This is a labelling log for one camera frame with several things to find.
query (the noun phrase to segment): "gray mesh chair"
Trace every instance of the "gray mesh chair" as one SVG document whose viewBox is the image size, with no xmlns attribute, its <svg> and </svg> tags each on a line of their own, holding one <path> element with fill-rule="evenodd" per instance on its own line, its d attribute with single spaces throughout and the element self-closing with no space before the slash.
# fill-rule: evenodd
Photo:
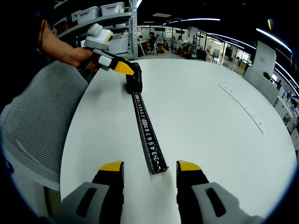
<svg viewBox="0 0 299 224">
<path fill-rule="evenodd" d="M 76 68 L 55 61 L 0 116 L 4 156 L 43 186 L 60 189 L 66 135 L 86 88 Z"/>
</svg>

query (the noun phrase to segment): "desk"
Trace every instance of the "desk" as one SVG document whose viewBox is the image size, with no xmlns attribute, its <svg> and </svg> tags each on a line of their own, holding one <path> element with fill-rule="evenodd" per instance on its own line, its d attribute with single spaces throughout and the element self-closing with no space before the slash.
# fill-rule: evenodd
<svg viewBox="0 0 299 224">
<path fill-rule="evenodd" d="M 142 44 L 145 43 L 145 41 L 138 41 L 137 43 L 140 45 L 141 51 L 143 53 L 143 56 L 145 56 L 144 50 L 142 48 Z"/>
<path fill-rule="evenodd" d="M 249 215 L 264 217 L 271 212 L 296 166 L 292 140 L 272 105 L 224 66 L 182 59 L 138 63 L 142 98 L 168 171 L 149 174 L 132 98 L 124 89 L 125 76 L 100 70 L 86 89 L 67 135 L 61 198 L 92 181 L 105 163 L 123 160 L 121 223 L 180 224 L 176 161 L 181 159 L 201 166 L 208 180 L 236 196 Z M 220 84 L 238 92 L 263 122 L 265 134 Z"/>
</svg>

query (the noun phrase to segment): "white storage box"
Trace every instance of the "white storage box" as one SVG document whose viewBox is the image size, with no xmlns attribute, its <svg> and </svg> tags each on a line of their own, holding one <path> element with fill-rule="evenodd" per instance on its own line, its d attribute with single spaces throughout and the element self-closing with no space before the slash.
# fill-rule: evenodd
<svg viewBox="0 0 299 224">
<path fill-rule="evenodd" d="M 80 24 L 98 18 L 99 13 L 99 8 L 97 6 L 93 6 L 81 12 L 77 12 L 75 16 L 77 17 L 78 24 Z"/>
<path fill-rule="evenodd" d="M 112 54 L 120 54 L 128 52 L 128 35 L 116 34 L 113 35 L 109 43 L 109 52 Z"/>
<path fill-rule="evenodd" d="M 104 5 L 100 7 L 100 10 L 102 11 L 102 16 L 123 13 L 125 10 L 125 4 L 123 2 L 117 2 L 109 5 Z"/>
<path fill-rule="evenodd" d="M 77 15 L 79 12 L 82 12 L 82 10 L 78 10 L 78 11 L 76 11 L 76 12 L 74 12 L 74 13 L 71 14 L 71 21 L 72 21 L 72 22 L 77 21 L 77 16 L 76 16 L 76 15 Z"/>
</svg>

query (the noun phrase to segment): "ceiling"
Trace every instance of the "ceiling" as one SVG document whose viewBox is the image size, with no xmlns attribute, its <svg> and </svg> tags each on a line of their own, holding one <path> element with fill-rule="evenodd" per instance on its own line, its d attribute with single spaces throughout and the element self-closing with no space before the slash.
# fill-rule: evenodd
<svg viewBox="0 0 299 224">
<path fill-rule="evenodd" d="M 230 0 L 230 1 L 207 1 L 207 0 L 143 0 L 137 10 L 138 25 L 149 25 L 144 21 L 153 21 L 151 25 L 162 25 L 168 21 L 191 18 L 219 18 L 220 21 L 183 21 L 173 25 L 178 28 L 197 27 L 199 30 L 229 36 L 256 46 L 260 40 L 272 48 L 277 48 L 286 56 L 291 54 L 281 45 L 256 31 L 260 28 L 276 36 L 293 51 L 293 61 L 297 64 L 298 59 L 298 37 L 295 30 L 298 28 L 298 10 L 294 5 L 296 1 L 284 0 L 275 3 L 272 0 Z M 170 14 L 169 17 L 155 17 L 155 13 Z M 271 20 L 270 31 L 267 20 Z M 244 46 L 245 49 L 254 54 L 254 49 Z M 285 66 L 293 76 L 298 74 L 296 67 L 290 67 L 290 61 L 277 51 L 277 61 Z"/>
</svg>

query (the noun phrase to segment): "potted plant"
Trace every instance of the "potted plant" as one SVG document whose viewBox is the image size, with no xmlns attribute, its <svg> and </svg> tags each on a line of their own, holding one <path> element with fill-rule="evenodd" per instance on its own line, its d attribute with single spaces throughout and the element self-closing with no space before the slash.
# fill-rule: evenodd
<svg viewBox="0 0 299 224">
<path fill-rule="evenodd" d="M 266 79 L 271 80 L 271 76 L 269 76 L 269 73 L 268 73 L 268 72 L 264 71 L 264 72 L 263 72 L 263 76 L 264 76 Z"/>
</svg>

